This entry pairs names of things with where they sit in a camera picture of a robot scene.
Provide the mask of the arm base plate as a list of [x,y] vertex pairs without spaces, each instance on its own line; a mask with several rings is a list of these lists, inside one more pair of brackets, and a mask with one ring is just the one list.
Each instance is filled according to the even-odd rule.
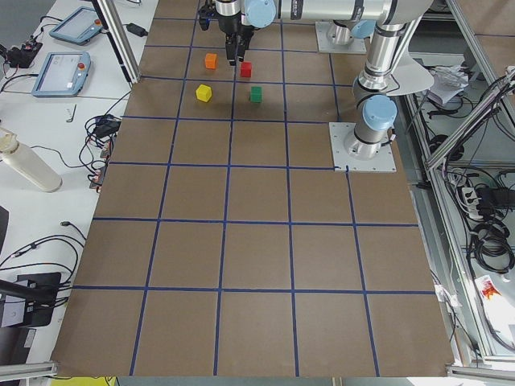
[[388,131],[381,132],[377,143],[366,144],[355,135],[355,123],[330,122],[333,169],[361,173],[397,171]]
[[364,55],[367,21],[357,23],[338,20],[318,21],[315,23],[318,51],[322,53],[341,53]]

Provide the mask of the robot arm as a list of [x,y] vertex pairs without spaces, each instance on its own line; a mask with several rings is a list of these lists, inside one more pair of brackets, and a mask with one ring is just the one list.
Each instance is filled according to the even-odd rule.
[[359,118],[344,139],[351,157],[369,160],[377,155],[385,144],[382,138],[393,128],[398,110],[390,97],[401,89],[393,71],[407,54],[419,20],[430,5],[429,1],[206,1],[198,15],[204,31],[212,20],[218,22],[232,66],[244,60],[254,32],[277,19],[330,19],[344,26],[372,21],[372,42],[353,85]]
[[328,2],[273,2],[248,1],[239,13],[233,16],[235,30],[226,34],[226,47],[234,53],[227,57],[231,65],[243,61],[256,30],[268,27],[276,19],[315,20],[318,24],[328,23],[326,40],[333,46],[348,46],[356,39],[369,37],[375,28],[377,18],[358,1],[347,6]]

